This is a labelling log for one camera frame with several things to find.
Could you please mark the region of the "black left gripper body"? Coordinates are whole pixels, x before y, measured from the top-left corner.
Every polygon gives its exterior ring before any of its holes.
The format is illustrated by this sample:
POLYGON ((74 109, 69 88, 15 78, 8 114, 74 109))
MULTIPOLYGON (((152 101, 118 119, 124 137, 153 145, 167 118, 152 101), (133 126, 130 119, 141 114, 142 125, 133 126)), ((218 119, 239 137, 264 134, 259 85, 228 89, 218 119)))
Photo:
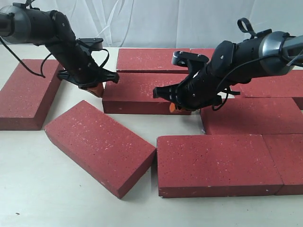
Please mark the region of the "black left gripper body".
POLYGON ((109 57, 98 65, 91 56, 92 51, 104 51, 101 44, 59 44, 57 45, 57 60, 64 67, 58 73, 58 78, 66 80, 81 89, 96 87, 103 82, 117 83, 119 75, 104 68, 109 57))

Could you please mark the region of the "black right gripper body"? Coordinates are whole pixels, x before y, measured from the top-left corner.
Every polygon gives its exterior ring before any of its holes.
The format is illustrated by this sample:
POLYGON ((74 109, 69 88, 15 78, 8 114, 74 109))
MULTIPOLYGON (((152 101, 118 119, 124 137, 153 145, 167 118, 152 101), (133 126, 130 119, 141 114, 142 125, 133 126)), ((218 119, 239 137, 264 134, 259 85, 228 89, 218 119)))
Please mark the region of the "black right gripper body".
POLYGON ((222 103, 218 95, 221 78, 213 76, 205 70, 189 74, 183 81, 153 89, 153 98, 163 98, 173 103, 178 109, 195 111, 222 103))

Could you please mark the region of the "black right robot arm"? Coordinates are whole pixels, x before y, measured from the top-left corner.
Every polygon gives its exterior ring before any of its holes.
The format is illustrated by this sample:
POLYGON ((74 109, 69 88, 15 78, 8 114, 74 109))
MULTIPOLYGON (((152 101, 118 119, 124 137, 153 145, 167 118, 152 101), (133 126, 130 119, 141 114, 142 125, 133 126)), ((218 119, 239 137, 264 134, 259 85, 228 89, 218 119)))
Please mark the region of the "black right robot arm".
POLYGON ((303 37, 282 31, 264 31, 241 43, 223 41, 211 58, 175 51, 172 64, 188 69, 178 84, 153 89, 153 98, 170 101, 172 110, 195 111, 210 106, 217 111, 226 103, 220 92, 237 96, 231 86, 254 78, 283 76, 303 65, 303 37))

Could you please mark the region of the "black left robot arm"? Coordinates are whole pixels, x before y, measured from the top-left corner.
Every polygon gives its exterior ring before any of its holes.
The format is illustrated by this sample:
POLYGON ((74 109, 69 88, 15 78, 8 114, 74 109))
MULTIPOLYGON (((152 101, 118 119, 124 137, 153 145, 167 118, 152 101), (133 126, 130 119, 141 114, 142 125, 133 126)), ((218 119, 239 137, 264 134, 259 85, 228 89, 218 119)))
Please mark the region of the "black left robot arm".
POLYGON ((0 9, 0 41, 3 45, 33 44, 45 46, 49 54, 63 66, 58 79, 102 97, 103 83, 117 83, 119 75, 98 65, 91 53, 103 50, 102 38, 76 38, 68 18, 57 10, 41 11, 30 0, 14 2, 0 9))

